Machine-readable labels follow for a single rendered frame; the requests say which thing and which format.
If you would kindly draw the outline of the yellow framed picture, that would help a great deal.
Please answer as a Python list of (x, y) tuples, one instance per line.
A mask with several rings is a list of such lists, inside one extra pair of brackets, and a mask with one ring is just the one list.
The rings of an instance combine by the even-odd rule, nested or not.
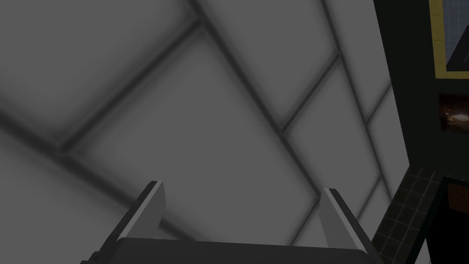
[(469, 0), (428, 0), (435, 77), (469, 79)]

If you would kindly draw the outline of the dark brown picture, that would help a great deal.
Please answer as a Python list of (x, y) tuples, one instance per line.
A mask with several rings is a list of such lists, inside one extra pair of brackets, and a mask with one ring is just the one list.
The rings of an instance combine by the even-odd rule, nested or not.
[(439, 120), (443, 131), (469, 134), (469, 94), (439, 94)]

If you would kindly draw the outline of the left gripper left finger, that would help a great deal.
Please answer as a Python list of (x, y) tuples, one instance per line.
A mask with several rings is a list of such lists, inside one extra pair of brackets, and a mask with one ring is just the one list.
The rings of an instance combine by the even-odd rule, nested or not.
[(154, 238), (165, 208), (163, 182), (151, 181), (105, 240), (104, 246), (126, 237)]

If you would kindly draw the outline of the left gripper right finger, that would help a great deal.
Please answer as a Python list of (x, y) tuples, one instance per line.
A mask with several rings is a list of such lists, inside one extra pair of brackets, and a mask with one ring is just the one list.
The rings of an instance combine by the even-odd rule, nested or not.
[(322, 190), (319, 218), (330, 248), (372, 252), (367, 234), (336, 189)]

